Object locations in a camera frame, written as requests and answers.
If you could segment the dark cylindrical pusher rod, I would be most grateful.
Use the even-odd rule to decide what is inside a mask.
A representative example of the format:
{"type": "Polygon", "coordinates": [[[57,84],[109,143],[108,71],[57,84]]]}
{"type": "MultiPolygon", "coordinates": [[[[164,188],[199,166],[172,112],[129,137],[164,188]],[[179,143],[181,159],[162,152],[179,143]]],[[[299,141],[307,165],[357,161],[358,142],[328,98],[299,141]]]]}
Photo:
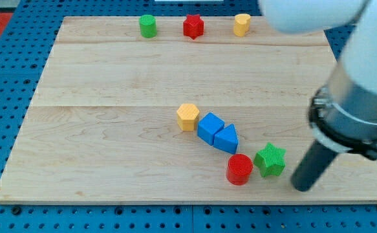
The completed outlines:
{"type": "Polygon", "coordinates": [[[337,152],[315,140],[294,170],[290,178],[292,186],[300,192],[310,190],[337,156],[337,152]]]}

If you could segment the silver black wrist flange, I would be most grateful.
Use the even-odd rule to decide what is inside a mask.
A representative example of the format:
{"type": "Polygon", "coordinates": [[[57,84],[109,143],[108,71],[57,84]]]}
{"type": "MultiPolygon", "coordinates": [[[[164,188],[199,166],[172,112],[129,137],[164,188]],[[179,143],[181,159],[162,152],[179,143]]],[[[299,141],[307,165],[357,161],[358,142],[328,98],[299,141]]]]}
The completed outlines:
{"type": "Polygon", "coordinates": [[[360,154],[377,159],[377,85],[362,84],[338,62],[326,84],[311,100],[308,120],[315,141],[307,155],[360,154]]]}

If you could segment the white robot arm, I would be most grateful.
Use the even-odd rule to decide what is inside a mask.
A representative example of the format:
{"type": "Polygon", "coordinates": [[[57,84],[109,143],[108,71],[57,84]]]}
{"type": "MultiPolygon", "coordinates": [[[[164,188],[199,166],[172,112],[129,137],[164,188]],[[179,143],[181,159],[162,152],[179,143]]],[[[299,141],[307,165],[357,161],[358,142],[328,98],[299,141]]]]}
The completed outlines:
{"type": "Polygon", "coordinates": [[[296,190],[314,185],[340,153],[377,159],[377,0],[264,0],[259,8],[275,30],[298,34],[355,26],[327,83],[314,95],[308,121],[314,142],[292,174],[296,190]]]}

